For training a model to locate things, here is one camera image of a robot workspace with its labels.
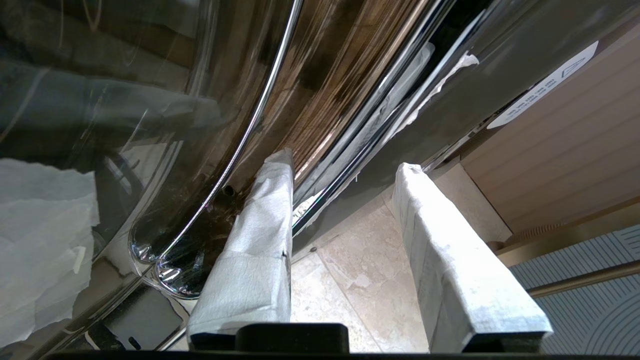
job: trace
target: white cloth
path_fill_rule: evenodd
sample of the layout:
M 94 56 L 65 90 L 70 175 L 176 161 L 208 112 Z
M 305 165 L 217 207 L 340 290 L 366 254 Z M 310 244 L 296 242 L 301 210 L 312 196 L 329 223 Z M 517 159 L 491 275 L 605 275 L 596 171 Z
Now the white cloth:
M 251 323 L 289 321 L 291 163 L 290 149 L 264 161 L 191 314 L 189 336 L 235 334 Z
M 475 334 L 552 332 L 544 312 L 419 165 L 400 165 L 392 203 L 432 352 L 461 352 Z
M 0 160 L 0 348 L 71 318 L 89 285 L 93 173 Z

